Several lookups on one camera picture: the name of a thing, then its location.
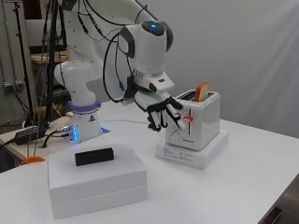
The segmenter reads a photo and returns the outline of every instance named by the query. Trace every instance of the orange lever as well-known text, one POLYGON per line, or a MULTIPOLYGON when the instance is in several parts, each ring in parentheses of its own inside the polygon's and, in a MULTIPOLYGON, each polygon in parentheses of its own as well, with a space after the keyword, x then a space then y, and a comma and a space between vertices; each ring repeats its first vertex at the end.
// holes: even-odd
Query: orange lever
POLYGON ((188 119, 188 120, 189 120, 189 122, 191 122, 191 121, 193 121, 193 120, 194 120, 194 118, 193 118, 192 116, 185 116, 185 117, 184 117, 184 119, 188 119))
POLYGON ((28 164, 28 163, 32 163, 32 162, 37 162, 37 161, 44 161, 44 158, 41 157, 27 157, 21 160, 21 164, 28 164))

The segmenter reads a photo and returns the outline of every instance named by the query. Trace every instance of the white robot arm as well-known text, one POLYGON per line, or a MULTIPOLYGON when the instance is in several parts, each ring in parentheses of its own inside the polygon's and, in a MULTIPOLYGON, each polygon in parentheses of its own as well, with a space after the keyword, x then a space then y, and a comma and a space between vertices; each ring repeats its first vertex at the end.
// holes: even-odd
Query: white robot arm
POLYGON ((100 134, 98 103, 86 87, 86 82, 99 77, 103 77, 106 93, 114 102, 135 98, 137 105, 149 113, 152 130, 159 132, 167 127, 167 115, 178 129, 185 128, 178 112, 182 105, 167 93, 174 83, 164 71, 165 56, 173 43, 172 31, 166 23, 157 21, 135 0, 59 0, 59 4, 65 10, 70 61, 57 65, 54 75, 70 92, 76 115, 73 118, 76 141, 100 134), (119 30, 112 38, 103 34, 104 28, 112 31, 116 27, 119 30), (94 32, 105 40, 96 41, 94 32), (127 79, 127 83, 123 97, 117 100, 111 97, 106 85, 107 55, 112 44, 117 44, 130 67, 130 74, 120 78, 127 79))

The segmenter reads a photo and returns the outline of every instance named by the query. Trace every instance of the logo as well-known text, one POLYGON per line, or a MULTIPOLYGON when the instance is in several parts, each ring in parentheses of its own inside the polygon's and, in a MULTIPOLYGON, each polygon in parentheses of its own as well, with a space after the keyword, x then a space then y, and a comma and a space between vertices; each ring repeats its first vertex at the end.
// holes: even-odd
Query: logo
POLYGON ((95 118, 94 118, 94 116, 93 115, 91 115, 91 117, 90 117, 90 119, 88 120, 89 122, 93 122, 93 121, 95 121, 95 118))

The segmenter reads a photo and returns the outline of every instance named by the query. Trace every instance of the table surface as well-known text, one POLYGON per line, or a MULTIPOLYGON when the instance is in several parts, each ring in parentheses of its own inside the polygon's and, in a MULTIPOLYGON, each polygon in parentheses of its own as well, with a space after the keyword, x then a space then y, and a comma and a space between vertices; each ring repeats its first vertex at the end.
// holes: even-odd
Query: table surface
MULTIPOLYGON (((159 134, 148 130, 146 114, 135 105, 104 103, 99 115, 111 133, 74 148, 116 142, 130 145, 148 169, 149 198, 143 203, 53 220, 48 165, 32 163, 0 174, 3 223, 254 224, 299 173, 299 139, 222 120, 221 128, 230 132, 229 144, 203 171, 155 158, 159 134)), ((53 139, 37 155, 70 146, 60 141, 53 139)))

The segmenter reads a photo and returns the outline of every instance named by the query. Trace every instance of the white box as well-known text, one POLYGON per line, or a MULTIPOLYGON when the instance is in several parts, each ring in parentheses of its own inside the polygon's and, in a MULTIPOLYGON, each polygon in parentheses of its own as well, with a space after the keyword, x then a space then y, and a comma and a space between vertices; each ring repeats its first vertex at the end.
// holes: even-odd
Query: white box
POLYGON ((176 131, 176 124, 169 119, 166 132, 166 143, 193 150, 201 150, 220 130, 221 97, 211 91, 204 102, 195 102, 195 91, 186 91, 176 97, 183 104, 181 116, 192 117, 192 121, 183 119, 185 130, 176 131))
POLYGON ((147 198, 147 172, 125 145, 73 148, 49 155, 49 190, 54 218, 136 203, 147 198), (114 161, 76 166, 75 153, 112 147, 114 161))
POLYGON ((206 169, 208 165, 224 150, 228 142, 229 133, 220 132, 200 151, 194 151, 186 147, 177 147, 165 143, 164 135, 156 147, 156 156, 170 161, 206 169))

